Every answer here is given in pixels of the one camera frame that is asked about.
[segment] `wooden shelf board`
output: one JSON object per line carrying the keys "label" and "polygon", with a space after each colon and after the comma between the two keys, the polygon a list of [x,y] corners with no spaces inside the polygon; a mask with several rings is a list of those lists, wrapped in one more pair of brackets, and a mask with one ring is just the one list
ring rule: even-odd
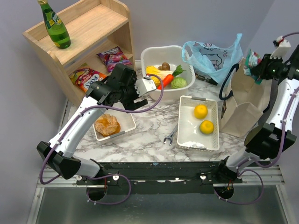
{"label": "wooden shelf board", "polygon": [[[68,67],[66,69],[66,73],[71,74],[74,70],[79,68],[83,63],[87,63],[89,65],[89,67],[92,68],[93,70],[99,71],[106,75],[107,74],[110,75],[111,73],[108,73],[106,66],[101,61],[101,59],[97,56],[97,54],[101,53],[103,51],[113,49],[115,47],[117,47],[117,44],[115,44],[109,40],[104,41],[99,47],[97,47],[96,49],[92,50],[89,53],[89,55],[90,55],[89,57],[87,57],[86,59],[84,59],[84,58],[80,59],[76,63],[74,63],[70,67]],[[127,50],[125,50],[123,48],[121,48],[121,50],[128,59],[133,57],[133,54],[128,52]]]}
{"label": "wooden shelf board", "polygon": [[67,49],[57,48],[50,36],[39,42],[65,66],[128,21],[128,18],[115,11],[98,5],[65,25],[71,37],[71,46]]}

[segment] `wrench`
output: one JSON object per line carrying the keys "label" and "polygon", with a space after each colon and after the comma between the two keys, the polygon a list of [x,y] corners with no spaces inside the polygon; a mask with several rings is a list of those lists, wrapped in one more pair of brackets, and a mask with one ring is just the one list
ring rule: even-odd
{"label": "wrench", "polygon": [[177,131],[178,131],[178,124],[174,127],[174,129],[172,130],[172,132],[167,137],[165,137],[164,144],[166,143],[167,140],[169,140],[169,145],[171,145],[172,144],[173,136],[175,135],[175,133]]}

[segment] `black bag handle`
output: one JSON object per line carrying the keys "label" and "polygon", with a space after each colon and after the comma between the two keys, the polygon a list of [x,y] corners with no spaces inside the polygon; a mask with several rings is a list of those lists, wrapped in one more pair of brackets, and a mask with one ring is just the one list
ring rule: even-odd
{"label": "black bag handle", "polygon": [[233,91],[231,90],[226,97],[222,97],[222,93],[223,93],[223,89],[224,89],[225,83],[228,81],[228,79],[229,79],[230,75],[233,73],[234,69],[235,69],[236,72],[238,71],[238,69],[239,69],[239,64],[238,63],[234,64],[232,66],[232,68],[229,70],[228,75],[224,79],[224,82],[223,82],[223,84],[222,84],[222,86],[220,88],[220,92],[219,92],[219,99],[221,99],[221,100],[227,100],[227,99],[229,99],[230,97],[232,97],[234,95]]}

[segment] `chip bag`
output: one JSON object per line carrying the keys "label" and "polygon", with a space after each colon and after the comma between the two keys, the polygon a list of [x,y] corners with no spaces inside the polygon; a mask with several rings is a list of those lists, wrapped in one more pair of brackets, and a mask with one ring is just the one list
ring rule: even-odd
{"label": "chip bag", "polygon": [[84,63],[77,70],[69,75],[71,82],[77,87],[87,92],[88,88],[95,81],[101,81],[107,76],[101,72],[95,71]]}
{"label": "chip bag", "polygon": [[132,64],[125,54],[121,51],[120,47],[113,48],[108,51],[97,54],[102,62],[106,65],[108,72],[111,72],[116,64]]}

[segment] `cabbage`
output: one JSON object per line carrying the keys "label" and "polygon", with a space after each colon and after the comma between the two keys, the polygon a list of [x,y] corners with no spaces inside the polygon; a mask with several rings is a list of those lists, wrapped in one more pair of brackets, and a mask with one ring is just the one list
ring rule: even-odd
{"label": "cabbage", "polygon": [[171,82],[171,87],[173,89],[183,88],[185,86],[187,86],[187,81],[184,80],[182,77],[176,77]]}

